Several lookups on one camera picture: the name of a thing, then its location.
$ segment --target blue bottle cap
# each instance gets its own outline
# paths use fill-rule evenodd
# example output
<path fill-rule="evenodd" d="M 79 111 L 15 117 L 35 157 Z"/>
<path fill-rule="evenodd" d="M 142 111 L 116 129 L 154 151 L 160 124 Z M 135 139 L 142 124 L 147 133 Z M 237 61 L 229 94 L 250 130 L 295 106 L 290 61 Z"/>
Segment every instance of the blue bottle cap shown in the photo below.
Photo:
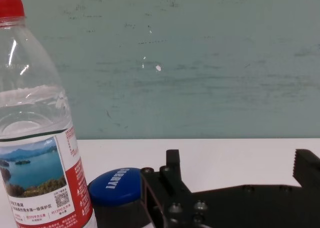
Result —
<path fill-rule="evenodd" d="M 93 204 L 119 206 L 140 199 L 140 169 L 122 168 L 104 173 L 89 185 Z"/>

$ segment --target lake picture on label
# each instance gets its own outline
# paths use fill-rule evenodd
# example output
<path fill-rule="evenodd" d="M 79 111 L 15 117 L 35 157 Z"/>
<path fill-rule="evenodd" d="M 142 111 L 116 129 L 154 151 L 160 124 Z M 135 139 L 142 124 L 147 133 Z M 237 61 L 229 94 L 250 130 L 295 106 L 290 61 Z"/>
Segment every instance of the lake picture on label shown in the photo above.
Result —
<path fill-rule="evenodd" d="M 0 147 L 0 171 L 13 197 L 38 196 L 67 184 L 54 138 Z"/>

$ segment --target black metal bracket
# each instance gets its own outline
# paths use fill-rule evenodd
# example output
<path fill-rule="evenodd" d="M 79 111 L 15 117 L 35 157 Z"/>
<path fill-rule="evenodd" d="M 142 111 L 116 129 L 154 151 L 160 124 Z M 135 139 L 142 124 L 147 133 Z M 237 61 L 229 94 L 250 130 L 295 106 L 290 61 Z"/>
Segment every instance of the black metal bracket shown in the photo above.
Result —
<path fill-rule="evenodd" d="M 159 172 L 141 170 L 141 201 L 155 228 L 320 227 L 320 159 L 296 150 L 293 176 L 301 187 L 241 185 L 191 193 L 178 150 L 166 152 Z"/>

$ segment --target qr code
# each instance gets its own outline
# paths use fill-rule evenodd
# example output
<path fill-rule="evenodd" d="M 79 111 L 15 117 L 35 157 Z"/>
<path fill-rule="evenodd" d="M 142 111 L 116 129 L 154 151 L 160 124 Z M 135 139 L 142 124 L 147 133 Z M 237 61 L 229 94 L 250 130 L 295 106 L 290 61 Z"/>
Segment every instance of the qr code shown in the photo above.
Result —
<path fill-rule="evenodd" d="M 55 195 L 54 198 L 58 208 L 69 203 L 69 195 L 67 191 Z"/>

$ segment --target water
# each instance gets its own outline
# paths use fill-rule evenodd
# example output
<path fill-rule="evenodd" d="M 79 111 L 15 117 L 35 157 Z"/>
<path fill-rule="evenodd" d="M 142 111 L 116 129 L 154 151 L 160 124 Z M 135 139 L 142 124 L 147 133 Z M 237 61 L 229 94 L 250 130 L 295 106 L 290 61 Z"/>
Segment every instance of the water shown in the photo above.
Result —
<path fill-rule="evenodd" d="M 30 160 L 31 163 L 16 165 L 15 162 L 8 162 L 9 167 L 4 167 L 11 173 L 8 183 L 17 184 L 27 189 L 50 179 L 59 179 L 64 174 L 57 152 L 46 153 L 26 160 Z"/>
<path fill-rule="evenodd" d="M 61 130 L 70 122 L 61 87 L 42 85 L 0 93 L 0 138 Z"/>

